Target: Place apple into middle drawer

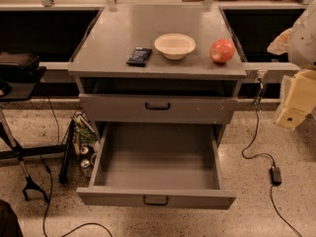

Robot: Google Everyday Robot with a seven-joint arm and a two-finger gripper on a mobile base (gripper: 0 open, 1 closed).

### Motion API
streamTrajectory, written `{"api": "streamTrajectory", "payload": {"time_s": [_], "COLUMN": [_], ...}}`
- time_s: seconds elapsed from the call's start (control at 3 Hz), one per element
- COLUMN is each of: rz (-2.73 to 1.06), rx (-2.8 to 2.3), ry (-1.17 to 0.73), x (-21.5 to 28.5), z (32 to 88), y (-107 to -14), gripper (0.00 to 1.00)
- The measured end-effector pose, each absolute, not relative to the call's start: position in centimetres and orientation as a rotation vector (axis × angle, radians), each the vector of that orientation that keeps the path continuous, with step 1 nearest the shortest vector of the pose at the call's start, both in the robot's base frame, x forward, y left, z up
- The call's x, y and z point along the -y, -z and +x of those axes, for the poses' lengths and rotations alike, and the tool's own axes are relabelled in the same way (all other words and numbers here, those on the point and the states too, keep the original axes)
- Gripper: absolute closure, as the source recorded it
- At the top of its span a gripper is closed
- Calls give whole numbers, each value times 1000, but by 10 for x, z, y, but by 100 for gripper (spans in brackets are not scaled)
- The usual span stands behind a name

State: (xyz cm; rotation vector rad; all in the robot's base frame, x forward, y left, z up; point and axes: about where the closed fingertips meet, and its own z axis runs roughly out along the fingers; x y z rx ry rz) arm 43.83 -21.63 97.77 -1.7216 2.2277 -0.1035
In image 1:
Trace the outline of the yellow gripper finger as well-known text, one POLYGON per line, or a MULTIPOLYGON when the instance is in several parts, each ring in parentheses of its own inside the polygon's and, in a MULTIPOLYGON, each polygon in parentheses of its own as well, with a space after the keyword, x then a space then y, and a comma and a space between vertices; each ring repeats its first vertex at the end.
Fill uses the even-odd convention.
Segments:
POLYGON ((284 76, 279 97, 276 125, 294 130, 316 108, 316 71, 302 69, 292 77, 284 76))

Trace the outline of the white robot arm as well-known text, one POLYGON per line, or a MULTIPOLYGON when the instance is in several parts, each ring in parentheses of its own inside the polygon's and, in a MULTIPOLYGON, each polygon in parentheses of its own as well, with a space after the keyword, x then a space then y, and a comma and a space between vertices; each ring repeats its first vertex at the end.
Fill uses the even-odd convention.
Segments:
POLYGON ((281 82, 281 103, 276 111, 278 126, 296 129, 316 107, 316 1, 313 0, 290 29, 268 46, 268 53, 286 53, 300 70, 281 82))

